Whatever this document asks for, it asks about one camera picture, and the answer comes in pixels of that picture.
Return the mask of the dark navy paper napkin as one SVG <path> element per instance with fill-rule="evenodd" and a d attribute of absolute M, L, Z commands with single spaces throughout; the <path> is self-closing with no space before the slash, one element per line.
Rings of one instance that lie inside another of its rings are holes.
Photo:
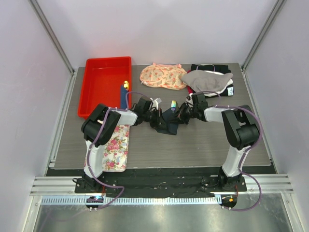
<path fill-rule="evenodd" d="M 170 119 L 173 117 L 173 111 L 171 109 L 167 109 L 162 113 L 162 117 L 160 118 L 161 125 L 159 125 L 155 130 L 158 133 L 167 134 L 167 135 L 177 135 L 178 131 L 178 123 L 170 122 Z"/>

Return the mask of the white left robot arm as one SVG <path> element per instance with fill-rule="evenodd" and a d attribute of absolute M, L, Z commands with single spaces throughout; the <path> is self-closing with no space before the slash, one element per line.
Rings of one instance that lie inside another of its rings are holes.
<path fill-rule="evenodd" d="M 132 109 L 110 108 L 99 104 L 82 125 L 82 132 L 87 146 L 84 162 L 84 187 L 97 193 L 102 189 L 103 181 L 99 178 L 109 168 L 103 167 L 103 154 L 115 152 L 116 159 L 107 159 L 107 162 L 118 165 L 122 156 L 126 156 L 128 134 L 131 126 L 142 122 L 155 123 L 161 114 L 160 98 L 151 99 L 141 97 Z"/>

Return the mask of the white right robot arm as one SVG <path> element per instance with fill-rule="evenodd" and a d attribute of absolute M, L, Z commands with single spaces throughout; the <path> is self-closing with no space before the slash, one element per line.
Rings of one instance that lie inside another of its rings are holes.
<path fill-rule="evenodd" d="M 184 124 L 191 118 L 223 124 L 229 150 L 220 167 L 217 186 L 224 191 L 231 190 L 242 178 L 242 167 L 250 150 L 262 139 L 261 123 L 248 105 L 209 106 L 205 91 L 193 93 L 191 100 L 191 104 L 180 106 L 175 119 Z"/>

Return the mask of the iridescent rainbow fork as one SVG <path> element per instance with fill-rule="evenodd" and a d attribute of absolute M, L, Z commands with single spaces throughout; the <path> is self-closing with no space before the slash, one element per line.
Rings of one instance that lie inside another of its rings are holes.
<path fill-rule="evenodd" d="M 176 109 L 177 109 L 177 102 L 175 100 L 171 101 L 171 107 L 170 107 L 172 113 L 175 113 Z"/>

